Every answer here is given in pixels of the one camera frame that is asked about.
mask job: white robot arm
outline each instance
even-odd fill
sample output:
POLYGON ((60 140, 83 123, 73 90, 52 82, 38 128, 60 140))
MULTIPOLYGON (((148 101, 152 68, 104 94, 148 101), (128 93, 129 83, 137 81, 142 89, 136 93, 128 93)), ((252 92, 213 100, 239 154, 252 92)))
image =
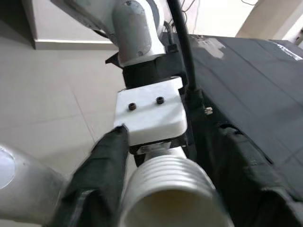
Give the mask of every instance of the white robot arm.
POLYGON ((164 14, 157 0, 52 0, 80 23, 103 30, 119 48, 122 67, 165 54, 158 36, 164 14))

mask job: black fabric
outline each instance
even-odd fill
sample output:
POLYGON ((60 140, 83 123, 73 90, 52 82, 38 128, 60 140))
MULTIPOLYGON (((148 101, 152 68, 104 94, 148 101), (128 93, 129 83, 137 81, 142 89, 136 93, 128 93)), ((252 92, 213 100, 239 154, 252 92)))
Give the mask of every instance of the black fabric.
POLYGON ((107 133, 73 175, 50 227, 112 226, 120 204, 127 153, 126 128, 107 133))
POLYGON ((303 226, 303 61, 277 44, 303 57, 286 41, 191 36, 214 110, 191 118, 197 162, 236 227, 303 226))

